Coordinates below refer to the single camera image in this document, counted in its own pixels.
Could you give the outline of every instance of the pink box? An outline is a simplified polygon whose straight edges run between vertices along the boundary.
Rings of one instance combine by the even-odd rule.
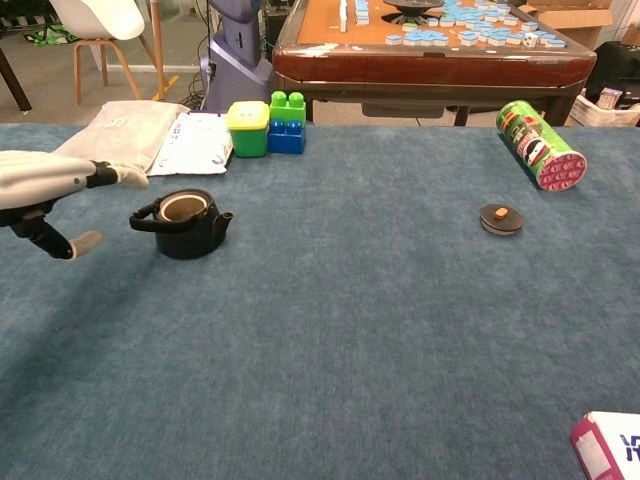
[[[640,479],[640,415],[590,412],[569,438],[588,480]]]

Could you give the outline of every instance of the chip can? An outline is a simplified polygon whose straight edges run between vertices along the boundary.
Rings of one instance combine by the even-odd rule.
[[[496,126],[543,190],[566,190],[578,183],[587,171],[585,156],[567,145],[525,101],[502,107]]]

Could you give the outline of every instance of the yellow container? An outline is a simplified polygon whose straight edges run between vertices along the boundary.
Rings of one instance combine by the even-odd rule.
[[[233,148],[238,157],[264,157],[267,154],[269,105],[260,101],[235,102],[226,116]]]

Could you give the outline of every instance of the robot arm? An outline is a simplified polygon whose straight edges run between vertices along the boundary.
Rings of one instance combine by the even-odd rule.
[[[56,201],[84,188],[122,183],[146,188],[142,170],[45,152],[0,152],[0,227],[11,227],[54,258],[73,259],[95,248],[102,234],[90,231],[67,240],[45,216]]]

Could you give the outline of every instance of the white chair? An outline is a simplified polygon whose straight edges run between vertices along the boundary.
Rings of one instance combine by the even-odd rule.
[[[151,62],[158,70],[153,50],[145,40],[144,19],[135,0],[50,0],[60,21],[73,35],[80,38],[73,48],[73,66],[75,73],[75,102],[79,105],[82,99],[80,85],[80,48],[83,46],[100,46],[102,62],[102,82],[108,85],[106,47],[112,47],[124,74],[131,85],[136,99],[141,100],[142,94],[138,88],[129,64],[116,40],[131,40],[139,38]],[[162,83],[167,86],[167,79],[162,75]]]

